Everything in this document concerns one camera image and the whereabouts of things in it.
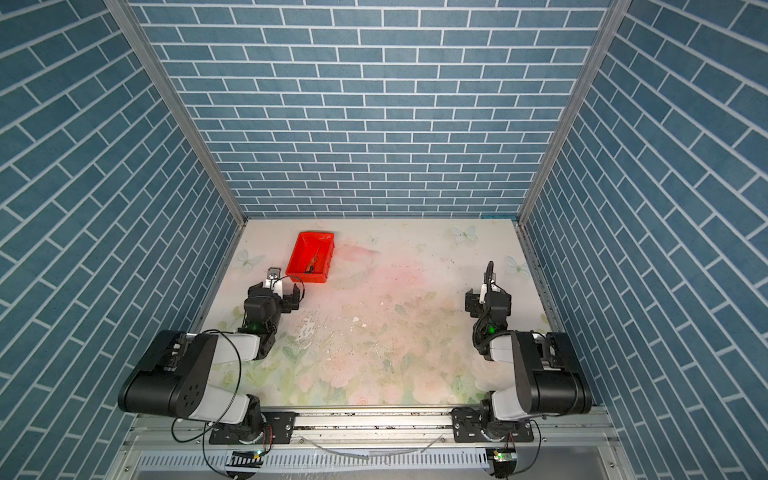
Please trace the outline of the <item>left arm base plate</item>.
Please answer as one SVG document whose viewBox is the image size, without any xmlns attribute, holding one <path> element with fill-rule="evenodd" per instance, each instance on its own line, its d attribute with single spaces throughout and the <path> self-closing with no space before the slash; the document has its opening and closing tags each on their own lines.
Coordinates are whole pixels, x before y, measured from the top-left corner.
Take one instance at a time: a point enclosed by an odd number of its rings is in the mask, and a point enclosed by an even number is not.
<svg viewBox="0 0 768 480">
<path fill-rule="evenodd" d="M 212 445 L 263 446 L 289 444 L 297 414 L 292 411 L 261 412 L 237 425 L 218 423 L 211 430 Z"/>
</svg>

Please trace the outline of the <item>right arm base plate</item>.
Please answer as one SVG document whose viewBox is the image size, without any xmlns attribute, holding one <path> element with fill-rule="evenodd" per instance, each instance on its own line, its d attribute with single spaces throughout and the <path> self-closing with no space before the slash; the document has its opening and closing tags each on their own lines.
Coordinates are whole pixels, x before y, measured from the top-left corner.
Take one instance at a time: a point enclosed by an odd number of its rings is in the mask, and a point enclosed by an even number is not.
<svg viewBox="0 0 768 480">
<path fill-rule="evenodd" d="M 534 440 L 529 423 L 520 420 L 498 420 L 481 409 L 456 407 L 450 411 L 450 417 L 456 443 L 530 443 Z"/>
</svg>

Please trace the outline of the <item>orange handled screwdriver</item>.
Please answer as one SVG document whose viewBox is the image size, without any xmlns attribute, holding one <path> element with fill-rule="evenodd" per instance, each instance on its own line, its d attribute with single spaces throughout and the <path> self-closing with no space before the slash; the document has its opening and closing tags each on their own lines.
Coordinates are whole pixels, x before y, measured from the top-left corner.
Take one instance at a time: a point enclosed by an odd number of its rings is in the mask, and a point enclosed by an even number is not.
<svg viewBox="0 0 768 480">
<path fill-rule="evenodd" d="M 314 272 L 317 261 L 318 261 L 318 255 L 315 254 L 309 261 L 308 265 L 306 266 L 305 272 L 307 274 L 312 274 Z"/>
</svg>

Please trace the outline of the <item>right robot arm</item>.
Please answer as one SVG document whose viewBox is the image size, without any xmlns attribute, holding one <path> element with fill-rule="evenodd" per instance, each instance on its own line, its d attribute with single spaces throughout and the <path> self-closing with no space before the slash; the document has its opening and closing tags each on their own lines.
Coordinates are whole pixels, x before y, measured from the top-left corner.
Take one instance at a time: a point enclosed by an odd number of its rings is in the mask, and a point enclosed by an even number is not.
<svg viewBox="0 0 768 480">
<path fill-rule="evenodd" d="M 480 291 L 465 294 L 465 311 L 476 320 L 471 339 L 477 352 L 487 361 L 510 364 L 514 371 L 512 387 L 491 391 L 482 400 L 483 427 L 591 411 L 592 391 L 568 335 L 508 328 L 512 296 L 497 284 L 492 261 Z"/>
</svg>

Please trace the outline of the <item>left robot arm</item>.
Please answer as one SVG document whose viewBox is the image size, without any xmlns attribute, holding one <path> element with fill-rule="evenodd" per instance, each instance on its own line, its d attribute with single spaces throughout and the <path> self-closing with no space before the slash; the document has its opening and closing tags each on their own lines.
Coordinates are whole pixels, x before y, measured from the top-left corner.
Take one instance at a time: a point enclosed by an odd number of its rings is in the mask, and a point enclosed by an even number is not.
<svg viewBox="0 0 768 480">
<path fill-rule="evenodd" d="M 248 289 L 236 331 L 159 332 L 122 385 L 118 407 L 126 413 L 210 423 L 239 443 L 261 439 L 268 427 L 258 397 L 238 387 L 228 392 L 211 386 L 209 377 L 215 365 L 235 363 L 242 374 L 245 362 L 265 359 L 281 316 L 298 310 L 304 295 L 301 279 L 273 267 L 264 281 Z"/>
</svg>

